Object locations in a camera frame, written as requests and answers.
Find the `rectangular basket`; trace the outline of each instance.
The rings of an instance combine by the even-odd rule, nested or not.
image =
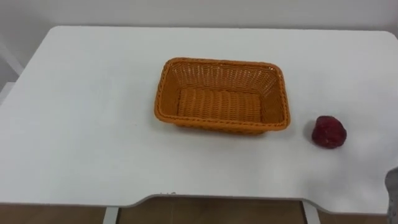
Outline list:
[[[278,66],[197,58],[164,65],[155,115],[178,126],[238,134],[279,131],[290,123]]]

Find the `wooden floor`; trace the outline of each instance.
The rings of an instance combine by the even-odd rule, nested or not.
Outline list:
[[[0,205],[1,224],[100,224],[105,209],[36,205]],[[322,224],[386,224],[385,217],[329,215]],[[306,224],[300,202],[203,198],[152,198],[123,208],[118,224]]]

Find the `table leg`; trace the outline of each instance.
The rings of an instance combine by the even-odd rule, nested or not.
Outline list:
[[[118,207],[106,207],[103,224],[117,224],[118,214]]]
[[[303,201],[305,218],[307,219],[308,224],[320,224],[318,210],[308,202]]]

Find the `table top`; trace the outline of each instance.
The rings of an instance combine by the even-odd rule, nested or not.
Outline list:
[[[270,62],[292,122],[262,136],[154,116],[172,57]],[[153,195],[297,198],[387,212],[398,164],[398,41],[379,31],[56,27],[0,107],[0,202],[128,206]],[[309,140],[336,116],[337,150]]]

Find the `basket rim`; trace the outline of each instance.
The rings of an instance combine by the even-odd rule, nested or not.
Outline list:
[[[282,109],[284,113],[284,120],[279,123],[262,123],[262,122],[251,122],[251,121],[236,121],[227,119],[213,119],[213,118],[197,118],[189,116],[176,116],[164,114],[161,110],[160,99],[163,94],[163,88],[165,83],[165,78],[169,74],[171,66],[179,62],[195,62],[195,63],[223,63],[223,64],[233,64],[233,65],[252,65],[256,67],[272,67],[276,70],[278,74],[277,82],[279,84],[280,95],[282,96]],[[285,90],[285,82],[282,70],[272,63],[266,62],[245,62],[236,60],[217,60],[217,59],[205,59],[205,58],[188,58],[188,57],[175,57],[168,60],[161,74],[161,78],[158,84],[156,98],[155,98],[155,108],[154,113],[157,119],[173,124],[188,124],[194,126],[211,126],[214,128],[232,128],[232,129],[249,129],[253,131],[280,131],[290,124],[290,112],[289,105],[287,102],[287,95]]]

